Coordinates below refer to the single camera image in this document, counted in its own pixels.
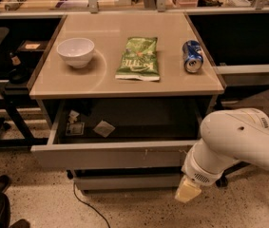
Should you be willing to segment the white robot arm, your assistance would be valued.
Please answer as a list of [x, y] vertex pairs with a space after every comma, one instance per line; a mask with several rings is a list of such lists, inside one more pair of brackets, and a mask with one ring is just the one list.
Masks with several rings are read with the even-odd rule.
[[186, 203], [239, 162], [269, 171], [269, 117], [256, 108], [215, 111], [200, 125], [201, 138], [186, 154], [175, 199]]

